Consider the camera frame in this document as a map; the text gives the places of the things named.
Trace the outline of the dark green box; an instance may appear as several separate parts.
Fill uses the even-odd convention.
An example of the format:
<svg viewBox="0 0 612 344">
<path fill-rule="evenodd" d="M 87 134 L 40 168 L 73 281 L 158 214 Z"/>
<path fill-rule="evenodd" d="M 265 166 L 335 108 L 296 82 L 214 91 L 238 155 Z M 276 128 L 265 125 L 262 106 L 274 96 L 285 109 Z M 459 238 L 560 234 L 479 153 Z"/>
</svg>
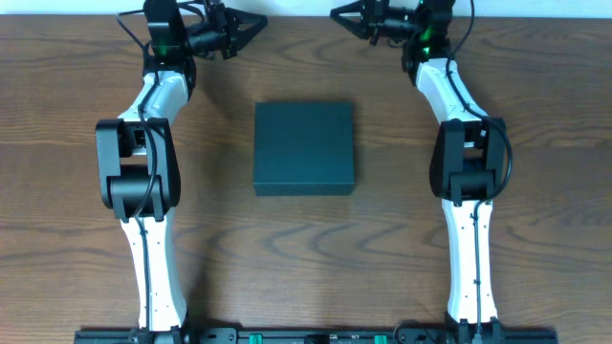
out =
<svg viewBox="0 0 612 344">
<path fill-rule="evenodd" d="M 346 196 L 356 184 L 353 104 L 259 102 L 252 184 L 258 196 Z"/>
</svg>

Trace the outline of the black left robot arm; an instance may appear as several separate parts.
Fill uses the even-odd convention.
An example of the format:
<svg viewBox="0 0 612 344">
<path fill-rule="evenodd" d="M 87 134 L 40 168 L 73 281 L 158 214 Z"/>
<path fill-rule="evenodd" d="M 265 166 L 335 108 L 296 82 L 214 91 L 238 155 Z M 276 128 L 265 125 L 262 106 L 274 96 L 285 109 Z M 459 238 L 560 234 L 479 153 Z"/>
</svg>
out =
<svg viewBox="0 0 612 344">
<path fill-rule="evenodd" d="M 268 25 L 263 14 L 220 1 L 146 1 L 139 10 L 150 38 L 139 41 L 142 89 L 115 119 L 96 125 L 100 197 L 120 222 L 138 283 L 139 325 L 81 330 L 77 343 L 205 343 L 189 323 L 175 261 L 172 225 L 181 178 L 171 125 L 190 101 L 196 59 L 230 59 Z"/>
</svg>

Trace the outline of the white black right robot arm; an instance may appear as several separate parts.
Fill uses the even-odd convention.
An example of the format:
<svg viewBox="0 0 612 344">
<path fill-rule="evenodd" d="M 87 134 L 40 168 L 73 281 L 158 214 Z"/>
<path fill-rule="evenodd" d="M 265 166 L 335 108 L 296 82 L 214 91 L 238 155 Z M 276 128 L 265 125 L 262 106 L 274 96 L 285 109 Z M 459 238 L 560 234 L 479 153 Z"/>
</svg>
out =
<svg viewBox="0 0 612 344">
<path fill-rule="evenodd" d="M 421 1 L 413 10 L 387 1 L 355 1 L 330 11 L 336 23 L 376 45 L 402 42 L 402 65 L 439 124 L 429 184 L 448 226 L 450 293 L 441 343 L 502 343 L 492 297 L 489 224 L 492 201 L 505 188 L 512 147 L 504 122 L 470 96 L 448 39 L 454 4 Z"/>
</svg>

